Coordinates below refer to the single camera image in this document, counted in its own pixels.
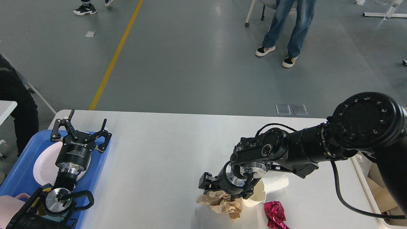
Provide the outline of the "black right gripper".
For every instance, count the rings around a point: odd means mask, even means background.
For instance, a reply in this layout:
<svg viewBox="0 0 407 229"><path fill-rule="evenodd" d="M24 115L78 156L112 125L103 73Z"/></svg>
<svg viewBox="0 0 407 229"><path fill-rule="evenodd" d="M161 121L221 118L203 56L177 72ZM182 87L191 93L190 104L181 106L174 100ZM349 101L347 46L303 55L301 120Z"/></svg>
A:
<svg viewBox="0 0 407 229"><path fill-rule="evenodd" d="M198 188L202 189L204 194L223 190L235 198L248 199L253 195L254 181L252 174L247 178L239 178L234 174L233 165L227 162L217 176L213 177L209 172L203 173Z"/></svg>

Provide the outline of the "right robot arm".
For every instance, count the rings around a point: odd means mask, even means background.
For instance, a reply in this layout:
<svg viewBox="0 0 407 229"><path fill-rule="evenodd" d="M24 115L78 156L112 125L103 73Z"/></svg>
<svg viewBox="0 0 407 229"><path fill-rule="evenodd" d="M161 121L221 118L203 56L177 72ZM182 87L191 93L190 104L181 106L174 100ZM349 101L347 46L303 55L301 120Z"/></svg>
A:
<svg viewBox="0 0 407 229"><path fill-rule="evenodd" d="M340 202L357 213L381 219L406 219L406 110L390 96L377 92L358 93L339 104L327 121L302 130L260 128L254 137L242 137L229 161L217 176L205 172L199 189L225 191L233 199L248 199L267 171L282 171L305 178L330 161ZM349 205L340 192L335 162L361 152L377 164L382 179L403 212L384 215Z"/></svg>

